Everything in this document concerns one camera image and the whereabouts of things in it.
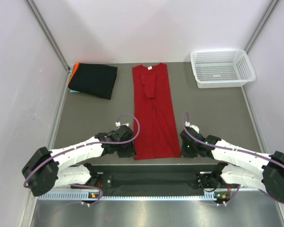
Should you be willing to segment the red t shirt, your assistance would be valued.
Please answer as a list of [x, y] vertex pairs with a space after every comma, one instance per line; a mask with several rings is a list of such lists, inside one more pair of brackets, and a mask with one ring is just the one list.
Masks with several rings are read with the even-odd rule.
[[180, 157], [167, 65], [133, 67], [135, 160]]

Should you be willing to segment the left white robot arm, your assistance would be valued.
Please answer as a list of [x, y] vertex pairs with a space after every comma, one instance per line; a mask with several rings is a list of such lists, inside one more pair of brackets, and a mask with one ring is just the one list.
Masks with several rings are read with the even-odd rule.
[[134, 132], [128, 124], [109, 133], [100, 132], [86, 141], [65, 148], [49, 150], [39, 148], [22, 169], [24, 187], [35, 197], [51, 189], [71, 184], [91, 188], [98, 182], [97, 173], [86, 163], [91, 158], [117, 153], [119, 157], [132, 157]]

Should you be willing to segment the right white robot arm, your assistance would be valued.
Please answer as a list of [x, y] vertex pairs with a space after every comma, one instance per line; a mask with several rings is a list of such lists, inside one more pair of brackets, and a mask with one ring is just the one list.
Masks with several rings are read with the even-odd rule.
[[219, 161], [210, 176], [215, 187], [225, 184], [253, 187], [284, 204], [284, 153], [245, 150], [213, 135], [204, 137], [196, 126], [185, 127], [180, 137], [183, 157]]

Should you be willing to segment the folded black t shirt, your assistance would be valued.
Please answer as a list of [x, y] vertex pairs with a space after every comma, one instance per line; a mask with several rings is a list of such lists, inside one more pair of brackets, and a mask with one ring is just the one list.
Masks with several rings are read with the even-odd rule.
[[110, 100], [117, 77], [117, 67], [81, 63], [68, 88]]

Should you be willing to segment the white plastic basket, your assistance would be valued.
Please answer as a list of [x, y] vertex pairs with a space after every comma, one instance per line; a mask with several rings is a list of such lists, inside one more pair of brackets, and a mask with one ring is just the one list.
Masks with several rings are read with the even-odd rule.
[[193, 51], [190, 60], [198, 88], [241, 87], [256, 79], [251, 61], [242, 49]]

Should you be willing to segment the folded orange t shirt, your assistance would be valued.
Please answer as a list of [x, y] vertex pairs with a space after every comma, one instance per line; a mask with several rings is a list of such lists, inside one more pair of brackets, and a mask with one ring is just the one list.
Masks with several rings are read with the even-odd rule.
[[70, 84], [74, 74], [76, 73], [78, 67], [81, 65], [81, 62], [77, 62], [76, 64], [74, 64], [73, 68], [72, 68], [72, 73], [71, 73], [71, 76], [70, 76], [70, 79], [69, 79], [69, 82], [68, 82], [68, 85]]

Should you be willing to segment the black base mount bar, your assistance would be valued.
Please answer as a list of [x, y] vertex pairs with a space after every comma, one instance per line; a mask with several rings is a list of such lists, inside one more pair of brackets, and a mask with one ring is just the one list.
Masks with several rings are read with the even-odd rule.
[[120, 188], [140, 188], [143, 185], [163, 185], [186, 187], [191, 190], [234, 188], [218, 176], [223, 165], [107, 165], [89, 166], [92, 172], [88, 185], [99, 186], [103, 190]]

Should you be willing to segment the left aluminium frame post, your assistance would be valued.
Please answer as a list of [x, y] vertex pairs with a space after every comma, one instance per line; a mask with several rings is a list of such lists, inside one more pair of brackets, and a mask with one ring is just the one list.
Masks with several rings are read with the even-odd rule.
[[65, 57], [63, 56], [57, 42], [54, 39], [50, 29], [48, 28], [43, 16], [41, 15], [37, 5], [33, 0], [24, 0], [28, 8], [30, 9], [31, 13], [33, 14], [36, 22], [40, 26], [43, 34], [45, 35], [49, 45], [52, 47], [53, 51], [55, 52], [56, 56], [58, 57], [60, 63], [62, 64], [63, 68], [66, 71], [70, 71], [70, 66], [68, 65]]

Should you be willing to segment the aluminium frame post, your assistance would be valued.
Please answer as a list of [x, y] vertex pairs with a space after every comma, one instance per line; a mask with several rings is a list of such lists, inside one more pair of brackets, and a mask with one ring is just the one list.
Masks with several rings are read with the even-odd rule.
[[253, 45], [256, 43], [257, 39], [259, 38], [262, 30], [266, 26], [268, 20], [272, 16], [274, 10], [276, 9], [277, 5], [279, 4], [280, 0], [271, 0], [266, 7], [263, 15], [260, 17], [259, 22], [257, 23], [255, 29], [253, 30], [247, 44], [245, 45], [245, 52], [249, 54]]
[[63, 56], [57, 42], [54, 39], [50, 29], [48, 28], [43, 16], [41, 15], [37, 5], [33, 0], [24, 0], [28, 8], [30, 9], [31, 13], [33, 14], [36, 22], [40, 26], [43, 34], [45, 35], [49, 45], [52, 47], [53, 51], [55, 52], [56, 56], [58, 57], [60, 63], [62, 64], [63, 68], [66, 71], [70, 71], [70, 66], [68, 65], [65, 57]]

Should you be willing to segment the right aluminium frame post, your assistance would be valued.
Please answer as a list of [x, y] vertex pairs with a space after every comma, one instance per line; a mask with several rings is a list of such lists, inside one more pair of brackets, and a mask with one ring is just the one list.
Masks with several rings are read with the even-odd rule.
[[274, 10], [276, 9], [277, 5], [279, 4], [280, 0], [271, 0], [266, 7], [263, 15], [260, 17], [259, 22], [257, 23], [255, 29], [253, 30], [247, 44], [245, 45], [245, 52], [249, 54], [253, 45], [256, 43], [257, 39], [259, 38], [262, 30], [266, 26], [268, 20], [272, 16]]

